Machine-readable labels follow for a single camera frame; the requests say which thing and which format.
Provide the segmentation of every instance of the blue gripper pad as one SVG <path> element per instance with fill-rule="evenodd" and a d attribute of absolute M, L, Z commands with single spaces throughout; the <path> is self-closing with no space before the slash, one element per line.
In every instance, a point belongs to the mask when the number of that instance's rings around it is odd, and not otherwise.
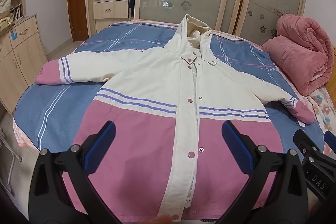
<path fill-rule="evenodd" d="M 334 153 L 336 153 L 336 136 L 330 131 L 327 131 L 326 133 L 324 133 L 323 139 L 327 143 L 327 145 L 329 145 L 330 148 L 334 151 Z"/>
<path fill-rule="evenodd" d="M 85 154 L 83 160 L 83 170 L 86 175 L 97 171 L 102 159 L 116 136 L 116 126 L 109 122 L 100 133 L 89 151 Z"/>
<path fill-rule="evenodd" d="M 251 176 L 254 171 L 254 159 L 238 134 L 239 132 L 231 122 L 226 121 L 223 123 L 222 136 L 224 141 L 229 147 L 240 170 L 244 174 Z"/>

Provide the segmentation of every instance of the cabinet handle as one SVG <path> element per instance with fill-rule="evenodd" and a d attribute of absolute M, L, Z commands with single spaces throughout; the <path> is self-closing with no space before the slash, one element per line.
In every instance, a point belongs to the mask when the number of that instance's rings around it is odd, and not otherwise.
<path fill-rule="evenodd" d="M 14 61 L 15 67 L 16 67 L 16 69 L 17 69 L 17 64 L 16 64 L 16 62 L 15 62 L 14 58 L 13 58 L 12 60 Z"/>
<path fill-rule="evenodd" d="M 28 31 L 28 28 L 27 29 L 24 29 L 21 33 L 19 34 L 26 34 L 26 32 Z"/>
<path fill-rule="evenodd" d="M 21 59 L 20 59 L 19 55 L 17 54 L 16 56 L 17 56 L 17 58 L 19 58 L 20 65 L 22 65 L 22 62 L 21 62 Z"/>

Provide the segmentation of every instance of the clothing tag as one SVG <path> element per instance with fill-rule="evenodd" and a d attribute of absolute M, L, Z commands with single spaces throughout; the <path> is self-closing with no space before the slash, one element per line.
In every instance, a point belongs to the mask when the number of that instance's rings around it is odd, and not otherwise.
<path fill-rule="evenodd" d="M 297 120 L 298 122 L 299 122 L 299 125 L 300 126 L 302 126 L 302 127 L 306 127 L 306 125 L 303 123 L 303 122 L 301 122 L 300 120 Z"/>
<path fill-rule="evenodd" d="M 14 41 L 15 39 L 17 39 L 16 30 L 11 31 L 11 32 L 10 32 L 10 35 L 11 35 L 13 41 Z"/>

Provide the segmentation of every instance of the jacket sleeve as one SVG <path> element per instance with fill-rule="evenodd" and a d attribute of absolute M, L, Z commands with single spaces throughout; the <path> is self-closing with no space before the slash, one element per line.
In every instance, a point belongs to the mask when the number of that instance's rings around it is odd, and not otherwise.
<path fill-rule="evenodd" d="M 237 71 L 230 66 L 228 67 L 230 68 L 229 70 L 231 70 L 233 77 L 238 79 L 263 104 L 272 101 L 280 101 L 287 110 L 301 122 L 312 123 L 314 121 L 314 114 L 306 107 L 306 105 L 280 87 L 258 79 L 248 73 Z"/>
<path fill-rule="evenodd" d="M 145 51 L 78 52 L 46 63 L 35 82 L 44 85 L 76 82 L 106 82 L 122 70 L 136 64 Z"/>

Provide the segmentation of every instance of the rolled pink blanket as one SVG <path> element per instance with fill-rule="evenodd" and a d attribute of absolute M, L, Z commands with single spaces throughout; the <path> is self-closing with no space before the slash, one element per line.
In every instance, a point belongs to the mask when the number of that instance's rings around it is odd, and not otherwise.
<path fill-rule="evenodd" d="M 307 96 L 330 78 L 334 55 L 327 33 L 313 19 L 286 14 L 277 22 L 278 36 L 262 49 Z"/>

